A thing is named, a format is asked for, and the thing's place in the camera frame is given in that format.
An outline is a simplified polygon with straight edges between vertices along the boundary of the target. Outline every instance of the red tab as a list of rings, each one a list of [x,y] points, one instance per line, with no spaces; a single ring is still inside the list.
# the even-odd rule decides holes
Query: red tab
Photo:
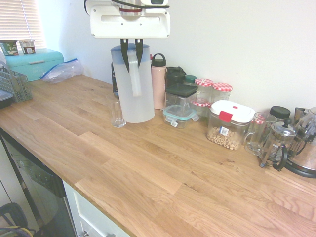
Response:
[[[230,113],[227,113],[227,112],[225,112],[225,111],[221,111],[220,113],[219,113],[219,119],[221,120],[221,121],[224,121],[224,122],[230,122],[230,121],[232,121],[232,114],[230,114]]]

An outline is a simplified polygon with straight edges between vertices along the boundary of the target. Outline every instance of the cabinet drawer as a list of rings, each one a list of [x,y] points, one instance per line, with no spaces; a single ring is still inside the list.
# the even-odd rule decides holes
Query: cabinet drawer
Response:
[[[116,237],[130,237],[67,183],[64,182],[64,186],[78,236],[87,231],[89,237],[106,237],[112,234]]]

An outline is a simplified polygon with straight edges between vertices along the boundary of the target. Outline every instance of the teal bread box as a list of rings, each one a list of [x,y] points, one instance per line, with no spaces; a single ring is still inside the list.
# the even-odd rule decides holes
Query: teal bread box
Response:
[[[36,49],[33,54],[20,53],[19,56],[6,56],[5,59],[11,70],[27,75],[29,81],[39,80],[49,69],[64,62],[60,52],[50,49]]]

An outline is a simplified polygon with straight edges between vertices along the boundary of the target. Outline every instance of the dishwasher door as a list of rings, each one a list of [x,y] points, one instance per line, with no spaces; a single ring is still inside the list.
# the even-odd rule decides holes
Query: dishwasher door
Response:
[[[76,236],[62,179],[8,134],[2,137],[40,215],[41,229],[48,237]]]

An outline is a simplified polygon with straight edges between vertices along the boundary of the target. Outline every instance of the dish rack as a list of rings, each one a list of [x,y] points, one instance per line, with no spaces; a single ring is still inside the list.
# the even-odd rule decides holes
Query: dish rack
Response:
[[[4,67],[0,68],[0,90],[13,94],[15,102],[22,102],[33,98],[28,85],[28,77],[24,74],[11,71],[9,67],[0,61]]]

